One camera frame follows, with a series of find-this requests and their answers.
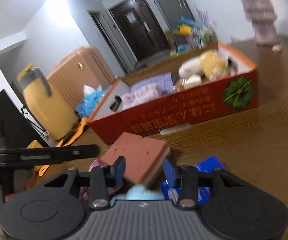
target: sponge block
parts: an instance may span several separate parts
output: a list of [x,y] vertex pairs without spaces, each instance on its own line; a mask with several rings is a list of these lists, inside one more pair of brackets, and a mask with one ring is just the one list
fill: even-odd
[[148,186],[161,171],[163,158],[170,152],[166,141],[124,132],[100,160],[113,165],[119,156],[124,156],[124,178]]

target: pink vase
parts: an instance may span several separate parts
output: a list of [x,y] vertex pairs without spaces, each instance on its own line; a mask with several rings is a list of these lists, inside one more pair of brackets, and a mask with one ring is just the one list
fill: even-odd
[[271,46],[278,43],[274,21],[277,16],[270,0],[241,0],[246,19],[251,21],[255,30],[256,44]]

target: green leaf picture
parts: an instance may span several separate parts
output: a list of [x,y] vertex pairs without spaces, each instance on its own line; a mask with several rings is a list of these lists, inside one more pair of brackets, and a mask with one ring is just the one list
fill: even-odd
[[227,84],[222,99],[229,108],[239,110],[252,101],[253,94],[252,81],[244,77],[238,77]]

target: red cardboard box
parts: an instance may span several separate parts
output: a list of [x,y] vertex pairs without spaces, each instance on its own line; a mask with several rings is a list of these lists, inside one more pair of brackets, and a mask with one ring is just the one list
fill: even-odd
[[[169,71],[178,75],[183,62],[209,49],[218,49],[224,60],[229,57],[237,65],[237,75],[170,94],[121,112],[115,113],[110,109],[116,97],[128,92],[132,84]],[[256,106],[256,64],[231,46],[219,42],[116,80],[90,115],[88,124],[106,144],[112,144],[123,132],[148,135],[175,125],[202,122]]]

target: table surface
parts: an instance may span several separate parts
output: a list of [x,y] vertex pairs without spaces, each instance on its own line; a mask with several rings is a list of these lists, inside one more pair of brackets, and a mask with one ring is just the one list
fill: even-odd
[[[150,137],[166,140],[178,165],[193,165],[216,155],[233,174],[288,207],[288,38],[280,37],[280,41],[284,47],[281,53],[258,47],[254,41],[234,44],[259,65],[258,108],[194,124],[171,135]],[[91,129],[75,144],[97,144],[102,154],[109,148]],[[87,171],[93,160],[52,165],[42,179],[69,167]],[[288,240],[288,227],[283,240]]]

